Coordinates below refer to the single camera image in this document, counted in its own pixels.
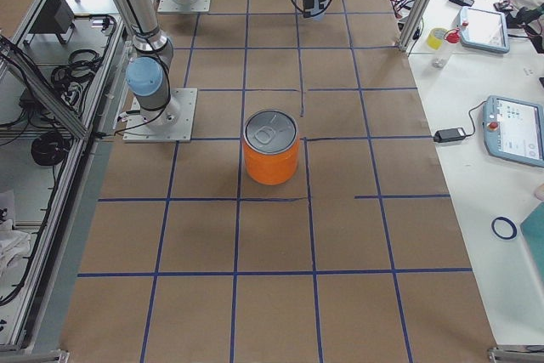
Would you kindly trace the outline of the light blue cup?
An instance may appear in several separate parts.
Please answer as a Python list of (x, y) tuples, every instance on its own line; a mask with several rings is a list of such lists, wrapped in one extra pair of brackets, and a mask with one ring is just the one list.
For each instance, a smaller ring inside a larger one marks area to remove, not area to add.
[(324, 5), (317, 5), (310, 11), (310, 19), (315, 21), (321, 21), (326, 13), (326, 7)]

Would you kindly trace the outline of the yellow tape roll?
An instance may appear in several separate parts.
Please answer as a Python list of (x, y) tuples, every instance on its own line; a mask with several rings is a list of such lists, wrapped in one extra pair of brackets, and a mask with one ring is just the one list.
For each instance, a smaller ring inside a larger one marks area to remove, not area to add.
[(426, 44), (432, 50), (438, 50), (445, 39), (445, 35), (447, 31), (448, 31), (447, 29), (442, 27), (435, 27), (431, 29), (427, 36)]

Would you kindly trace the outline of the orange can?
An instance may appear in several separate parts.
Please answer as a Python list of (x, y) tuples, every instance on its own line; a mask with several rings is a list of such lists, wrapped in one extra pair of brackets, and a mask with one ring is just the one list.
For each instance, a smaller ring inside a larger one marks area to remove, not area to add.
[(298, 125), (286, 113), (267, 109), (254, 113), (243, 130), (243, 158), (248, 175), (265, 185), (290, 179), (298, 167)]

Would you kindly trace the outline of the teach pendant far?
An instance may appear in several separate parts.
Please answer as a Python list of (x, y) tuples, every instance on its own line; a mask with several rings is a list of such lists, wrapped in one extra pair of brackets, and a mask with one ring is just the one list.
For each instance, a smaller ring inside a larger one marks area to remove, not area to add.
[(505, 15), (501, 12), (463, 6), (457, 16), (464, 47), (496, 54), (510, 51)]

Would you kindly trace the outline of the teach pendant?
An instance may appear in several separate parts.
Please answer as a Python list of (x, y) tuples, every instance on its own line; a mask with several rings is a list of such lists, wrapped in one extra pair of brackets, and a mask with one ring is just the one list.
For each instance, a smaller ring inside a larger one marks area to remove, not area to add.
[(543, 107), (491, 95), (483, 108), (484, 145), (491, 156), (543, 167)]
[(496, 54), (510, 51), (505, 15), (501, 12), (463, 6), (457, 16), (464, 47)]

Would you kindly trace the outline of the black power brick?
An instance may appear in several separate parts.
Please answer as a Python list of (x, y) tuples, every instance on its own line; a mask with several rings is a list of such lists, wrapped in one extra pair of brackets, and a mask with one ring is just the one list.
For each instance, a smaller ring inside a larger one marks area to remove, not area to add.
[(445, 128), (437, 130), (433, 135), (433, 141), (438, 144), (462, 141), (467, 137), (465, 130), (458, 128)]

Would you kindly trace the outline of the teach pendant near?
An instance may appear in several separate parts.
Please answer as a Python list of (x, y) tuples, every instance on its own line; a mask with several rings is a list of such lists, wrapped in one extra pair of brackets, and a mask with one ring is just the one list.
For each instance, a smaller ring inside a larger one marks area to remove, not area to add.
[(484, 145), (491, 156), (543, 167), (543, 107), (491, 95), (483, 108)]

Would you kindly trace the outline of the green mat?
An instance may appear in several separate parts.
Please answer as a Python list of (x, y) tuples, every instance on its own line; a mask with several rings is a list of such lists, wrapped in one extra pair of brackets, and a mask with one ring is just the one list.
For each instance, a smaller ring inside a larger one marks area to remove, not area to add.
[(540, 275), (543, 275), (543, 207), (541, 202), (521, 223), (524, 240)]

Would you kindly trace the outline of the aluminium frame rail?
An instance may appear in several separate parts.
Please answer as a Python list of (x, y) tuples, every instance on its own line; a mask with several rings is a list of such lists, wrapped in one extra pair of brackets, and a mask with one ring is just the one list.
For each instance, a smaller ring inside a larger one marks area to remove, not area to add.
[[(116, 51), (123, 44), (124, 25), (113, 14), (106, 31), (102, 18), (78, 16), (60, 39), (31, 35), (30, 29), (47, 0), (33, 0), (7, 44), (1, 47), (1, 106), (19, 104), (29, 93), (54, 119), (54, 129), (71, 140), (71, 148), (58, 165), (41, 167), (31, 157), (31, 142), (50, 128), (25, 118), (12, 131), (1, 133), (1, 190), (14, 193), (14, 228), (31, 237), (31, 250), (1, 277), (1, 350), (22, 349), (31, 334), (29, 321), (38, 303), (37, 291), (59, 231), (79, 161), (91, 135), (106, 79)], [(103, 61), (90, 88), (84, 112), (78, 114), (48, 85), (51, 70), (77, 49), (96, 47)]]

